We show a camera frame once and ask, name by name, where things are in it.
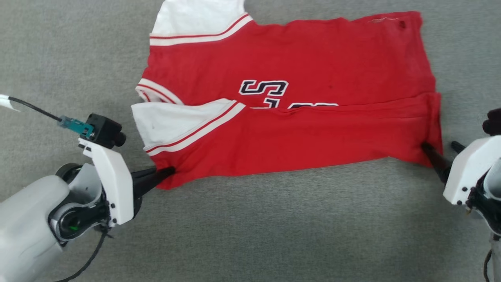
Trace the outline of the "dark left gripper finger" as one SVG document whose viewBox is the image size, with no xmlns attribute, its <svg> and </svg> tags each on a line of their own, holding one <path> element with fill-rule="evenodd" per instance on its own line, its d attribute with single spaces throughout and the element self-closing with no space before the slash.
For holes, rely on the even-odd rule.
<svg viewBox="0 0 501 282">
<path fill-rule="evenodd" d="M 160 184 L 175 173 L 173 166 L 147 168 L 133 173 L 133 184 Z"/>
<path fill-rule="evenodd" d="M 136 184 L 135 185 L 135 198 L 140 198 L 147 194 L 149 191 L 159 186 L 159 184 Z"/>
</svg>

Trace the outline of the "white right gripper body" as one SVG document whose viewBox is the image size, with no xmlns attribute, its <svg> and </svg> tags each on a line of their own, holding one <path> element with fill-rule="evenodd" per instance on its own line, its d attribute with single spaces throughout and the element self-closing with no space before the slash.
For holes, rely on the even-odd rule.
<svg viewBox="0 0 501 282">
<path fill-rule="evenodd" d="M 470 188 L 487 173 L 501 157 L 501 137 L 477 139 L 454 159 L 443 192 L 444 198 L 453 205 L 465 204 Z"/>
</svg>

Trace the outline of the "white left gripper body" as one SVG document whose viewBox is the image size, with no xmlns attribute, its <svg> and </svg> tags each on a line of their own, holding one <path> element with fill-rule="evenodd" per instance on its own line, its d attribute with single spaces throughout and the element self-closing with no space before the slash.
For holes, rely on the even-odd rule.
<svg viewBox="0 0 501 282">
<path fill-rule="evenodd" d="M 133 181 L 122 157 L 114 150 L 85 139 L 78 139 L 84 148 L 83 154 L 92 159 L 109 205 L 110 228 L 122 225 L 134 217 Z"/>
</svg>

